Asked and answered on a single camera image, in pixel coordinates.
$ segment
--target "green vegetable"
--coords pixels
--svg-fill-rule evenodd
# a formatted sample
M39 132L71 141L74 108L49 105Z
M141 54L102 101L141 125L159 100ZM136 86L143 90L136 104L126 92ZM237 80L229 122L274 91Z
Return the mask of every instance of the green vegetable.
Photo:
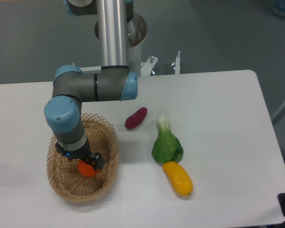
M179 163L182 159L184 150L178 138L170 129L168 117L162 115L156 118L158 126L158 136L152 149L153 158L160 163L174 161Z

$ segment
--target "orange toy fruit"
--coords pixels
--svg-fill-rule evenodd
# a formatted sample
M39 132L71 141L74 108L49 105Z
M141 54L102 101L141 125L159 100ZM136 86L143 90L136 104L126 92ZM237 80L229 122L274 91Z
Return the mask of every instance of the orange toy fruit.
M93 177L100 172L100 169L95 172L92 166L86 164L83 160L79 160L78 171L85 177Z

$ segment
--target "yellow squash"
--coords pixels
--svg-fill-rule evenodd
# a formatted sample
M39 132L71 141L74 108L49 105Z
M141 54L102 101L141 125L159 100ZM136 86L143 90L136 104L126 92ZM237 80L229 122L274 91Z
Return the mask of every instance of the yellow squash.
M172 187L181 196L190 195L193 190L193 183L185 169L174 161L162 165L162 169L168 176Z

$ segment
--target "metal cylinder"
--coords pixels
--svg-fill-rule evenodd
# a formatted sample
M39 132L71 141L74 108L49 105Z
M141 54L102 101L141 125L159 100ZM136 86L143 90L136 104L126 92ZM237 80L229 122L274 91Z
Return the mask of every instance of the metal cylinder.
M125 0L97 0L102 66L128 66Z

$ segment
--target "wicker basket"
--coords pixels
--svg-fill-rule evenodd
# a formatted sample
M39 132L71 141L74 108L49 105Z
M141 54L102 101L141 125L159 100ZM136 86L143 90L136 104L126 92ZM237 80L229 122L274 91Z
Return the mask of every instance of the wicker basket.
M102 196L115 180L118 167L118 142L113 126L103 117L82 114L91 150L102 154L105 164L93 177L82 176L78 159L68 161L57 153L55 136L51 138L47 156L47 176L54 191L71 202L87 202Z

